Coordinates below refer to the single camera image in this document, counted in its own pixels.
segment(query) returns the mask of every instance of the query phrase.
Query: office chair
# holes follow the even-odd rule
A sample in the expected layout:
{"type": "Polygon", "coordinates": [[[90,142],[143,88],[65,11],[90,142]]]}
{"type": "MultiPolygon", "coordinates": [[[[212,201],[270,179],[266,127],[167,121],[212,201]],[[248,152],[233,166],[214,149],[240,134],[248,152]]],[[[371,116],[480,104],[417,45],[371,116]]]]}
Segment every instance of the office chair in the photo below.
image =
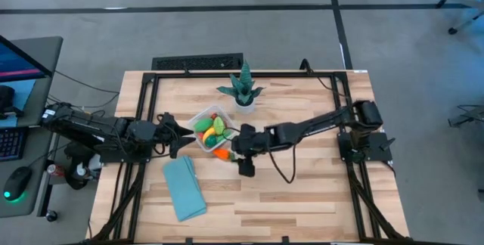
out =
{"type": "MultiPolygon", "coordinates": [[[[459,29],[468,26],[471,24],[473,21],[477,20],[481,15],[484,14],[484,2],[482,0],[450,0],[455,3],[460,3],[462,5],[469,6],[471,8],[477,9],[477,14],[468,19],[460,22],[457,26],[453,26],[452,28],[448,29],[448,34],[455,34],[459,31],[459,29]]],[[[437,8],[441,8],[447,0],[440,0],[439,3],[437,3],[437,8]]]]}

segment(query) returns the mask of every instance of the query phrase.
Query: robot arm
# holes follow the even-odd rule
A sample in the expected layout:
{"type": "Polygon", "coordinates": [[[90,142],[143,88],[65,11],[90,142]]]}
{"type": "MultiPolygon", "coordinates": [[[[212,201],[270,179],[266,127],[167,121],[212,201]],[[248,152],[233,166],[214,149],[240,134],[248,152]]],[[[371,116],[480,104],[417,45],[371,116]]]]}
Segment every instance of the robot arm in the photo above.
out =
{"type": "Polygon", "coordinates": [[[195,138],[193,131],[182,128],[169,113],[160,123],[125,117],[100,117],[74,110],[70,104],[53,104],[42,116],[42,127],[101,155],[103,163],[147,162],[156,144],[169,145],[171,158],[195,138]]]}
{"type": "Polygon", "coordinates": [[[303,122],[285,122],[266,126],[264,132],[256,132],[253,126],[243,124],[240,134],[232,140],[232,150],[242,155],[239,159],[239,174],[255,175],[252,158],[258,154],[286,150],[303,138],[336,128],[340,125],[352,130],[351,143],[355,160],[364,158],[369,151],[368,136],[383,125],[377,105],[373,101],[357,101],[351,107],[341,107],[334,112],[317,116],[303,122]]]}

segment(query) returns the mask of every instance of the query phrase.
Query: yellow toy food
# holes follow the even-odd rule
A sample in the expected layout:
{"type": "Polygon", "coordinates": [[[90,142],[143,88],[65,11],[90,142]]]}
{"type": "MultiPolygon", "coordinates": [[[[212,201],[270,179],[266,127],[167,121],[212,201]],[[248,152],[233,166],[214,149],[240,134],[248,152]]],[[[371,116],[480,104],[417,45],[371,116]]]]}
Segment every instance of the yellow toy food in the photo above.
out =
{"type": "Polygon", "coordinates": [[[213,127],[210,129],[207,129],[206,132],[203,134],[202,142],[205,143],[206,138],[214,134],[215,134],[215,129],[213,127]]]}

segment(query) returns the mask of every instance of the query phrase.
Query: clear plastic container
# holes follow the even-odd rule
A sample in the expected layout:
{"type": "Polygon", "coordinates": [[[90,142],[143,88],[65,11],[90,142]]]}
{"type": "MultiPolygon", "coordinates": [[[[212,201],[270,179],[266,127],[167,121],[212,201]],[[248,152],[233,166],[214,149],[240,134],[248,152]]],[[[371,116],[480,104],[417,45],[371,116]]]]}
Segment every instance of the clear plastic container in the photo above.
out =
{"type": "MultiPolygon", "coordinates": [[[[225,113],[225,111],[220,106],[213,105],[211,107],[206,108],[204,111],[197,114],[192,119],[188,120],[188,128],[193,130],[195,123],[197,123],[198,120],[210,118],[212,116],[212,114],[214,114],[214,113],[216,113],[218,116],[220,116],[222,118],[222,120],[224,120],[226,127],[228,127],[228,128],[234,128],[235,127],[234,123],[228,117],[227,113],[225,113]]],[[[234,137],[234,135],[235,135],[235,132],[232,131],[232,133],[229,136],[226,136],[226,138],[231,139],[231,138],[234,137]]],[[[202,148],[202,150],[207,152],[207,153],[212,152],[213,150],[220,147],[222,144],[224,144],[227,141],[227,139],[223,139],[222,141],[217,143],[217,145],[215,145],[214,147],[207,148],[207,146],[200,140],[198,135],[195,135],[195,138],[196,138],[197,143],[202,148]]]]}

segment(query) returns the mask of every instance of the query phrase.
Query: white pot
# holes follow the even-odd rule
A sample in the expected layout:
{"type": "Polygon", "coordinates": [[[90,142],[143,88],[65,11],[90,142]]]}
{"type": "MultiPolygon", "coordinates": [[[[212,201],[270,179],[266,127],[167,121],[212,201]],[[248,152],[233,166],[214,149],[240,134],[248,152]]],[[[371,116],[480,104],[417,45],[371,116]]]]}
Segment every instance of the white pot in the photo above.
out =
{"type": "Polygon", "coordinates": [[[254,99],[252,101],[252,103],[249,104],[249,105],[247,105],[247,106],[241,106],[241,105],[239,105],[235,101],[235,99],[234,99],[234,103],[235,103],[235,108],[237,108],[237,112],[239,112],[239,113],[249,114],[249,113],[252,113],[256,109],[256,99],[254,99]]]}

